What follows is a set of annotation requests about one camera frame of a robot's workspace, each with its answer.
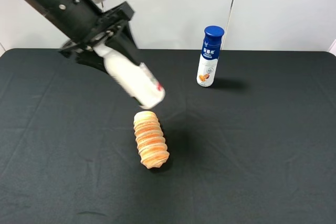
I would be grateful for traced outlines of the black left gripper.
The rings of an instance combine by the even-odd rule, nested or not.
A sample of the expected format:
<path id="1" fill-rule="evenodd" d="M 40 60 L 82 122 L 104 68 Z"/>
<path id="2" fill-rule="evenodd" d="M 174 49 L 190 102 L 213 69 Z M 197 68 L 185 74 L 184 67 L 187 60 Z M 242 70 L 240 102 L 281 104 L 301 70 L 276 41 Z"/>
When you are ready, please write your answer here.
<path id="1" fill-rule="evenodd" d="M 139 66 L 139 50 L 133 39 L 129 21 L 134 10 L 127 2 L 102 12 L 92 0 L 63 0 L 69 6 L 59 19 L 69 37 L 60 53 L 65 57 L 76 55 L 76 63 L 107 73 L 103 58 L 94 51 L 94 46 L 102 43 L 128 58 Z"/>

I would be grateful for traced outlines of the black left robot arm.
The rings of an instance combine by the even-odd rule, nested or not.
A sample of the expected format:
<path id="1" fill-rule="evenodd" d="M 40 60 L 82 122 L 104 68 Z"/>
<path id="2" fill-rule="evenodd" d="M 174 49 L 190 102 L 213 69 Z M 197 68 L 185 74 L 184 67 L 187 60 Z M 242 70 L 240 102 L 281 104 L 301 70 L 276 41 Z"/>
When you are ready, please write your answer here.
<path id="1" fill-rule="evenodd" d="M 75 56 L 78 64 L 105 71 L 102 58 L 94 52 L 100 43 L 116 50 L 139 65 L 138 48 L 129 22 L 134 10 L 127 2 L 102 11 L 104 0 L 25 0 L 69 39 L 59 49 L 66 58 Z"/>

